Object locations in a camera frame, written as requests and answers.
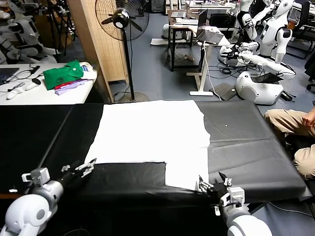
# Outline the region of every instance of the laptop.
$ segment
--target laptop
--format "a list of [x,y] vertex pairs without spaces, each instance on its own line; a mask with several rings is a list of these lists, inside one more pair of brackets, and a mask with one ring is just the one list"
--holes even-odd
[[15,72],[17,72],[20,68],[0,68],[0,85],[6,83],[6,80],[9,79]]
[[185,11],[174,11],[174,12],[172,12],[171,17],[172,18],[184,18],[184,17],[186,17],[186,12]]
[[208,15],[208,10],[203,11],[199,15],[197,39],[201,42],[205,41],[206,43],[219,44],[224,35],[205,30],[207,15]]
[[179,24],[181,24],[181,25],[197,26],[198,25],[198,20],[195,20],[195,19],[182,19],[182,21]]

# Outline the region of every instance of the white table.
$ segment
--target white table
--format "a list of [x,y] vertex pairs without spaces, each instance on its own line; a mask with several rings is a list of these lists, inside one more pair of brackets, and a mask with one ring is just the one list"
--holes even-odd
[[193,0],[191,0],[190,4],[189,4],[189,0],[187,0],[187,1],[185,1],[185,8],[187,9],[188,6],[189,6],[189,9],[191,9],[191,10],[202,10],[202,9],[229,10],[235,6],[235,3],[227,2],[224,5],[201,5],[201,4],[194,3]]
[[[197,28],[198,28],[198,26],[191,26],[191,31],[196,33]],[[221,33],[220,30],[214,26],[206,26],[205,30]],[[223,38],[221,39],[221,41],[218,45],[216,45],[216,44],[206,44],[205,45],[206,46],[206,53],[205,53],[205,56],[203,59],[201,73],[196,73],[196,72],[186,73],[187,76],[194,76],[195,77],[197,88],[198,88],[198,91],[190,91],[191,96],[213,96],[212,92],[204,91],[207,73],[208,73],[208,69],[209,69],[206,65],[206,59],[207,59],[207,62],[209,63],[213,47],[221,47],[221,46],[227,46],[227,45],[230,45],[230,42],[226,39],[225,36],[223,36]]]
[[[65,65],[65,63],[45,63],[45,64],[32,64],[32,67],[39,65],[39,70],[30,76],[30,78],[35,78],[39,74],[43,73],[45,70],[52,68],[60,68]],[[20,68],[16,73],[23,70],[30,69],[29,64],[13,64],[13,65],[0,65],[0,68]],[[27,77],[28,72],[21,73],[18,75],[19,78]],[[59,104],[77,104],[84,103],[87,99],[92,86],[95,80],[86,81],[83,85],[80,85],[71,91],[68,91],[60,96],[55,94],[55,90],[47,90],[44,82],[44,76],[38,78],[41,81],[41,84],[31,90],[24,91],[21,94],[18,94],[15,98],[7,100],[7,93],[0,92],[0,105],[59,105]],[[18,80],[16,82],[4,84],[0,86],[0,91],[7,91],[8,89],[13,88],[18,85],[20,82],[29,82],[29,79]]]

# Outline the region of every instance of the person's hand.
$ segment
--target person's hand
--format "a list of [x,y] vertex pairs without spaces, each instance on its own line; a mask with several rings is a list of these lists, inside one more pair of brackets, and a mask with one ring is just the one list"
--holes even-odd
[[315,125],[315,111],[312,110],[310,112],[308,112],[303,118],[303,124],[308,127],[308,128],[312,128]]

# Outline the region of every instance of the person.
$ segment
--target person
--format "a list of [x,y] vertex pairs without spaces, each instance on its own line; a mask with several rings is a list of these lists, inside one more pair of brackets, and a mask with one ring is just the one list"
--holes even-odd
[[[285,134],[315,138],[315,108],[309,113],[272,109],[264,117],[282,143]],[[294,155],[294,165],[305,179],[315,177],[315,144],[298,150]]]

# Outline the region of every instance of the computer screen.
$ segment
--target computer screen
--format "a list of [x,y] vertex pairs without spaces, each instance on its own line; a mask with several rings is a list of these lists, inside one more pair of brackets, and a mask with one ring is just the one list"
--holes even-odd
[[203,12],[199,14],[197,36],[199,36],[205,29],[206,22],[207,22],[207,15],[208,15],[208,10],[204,10]]

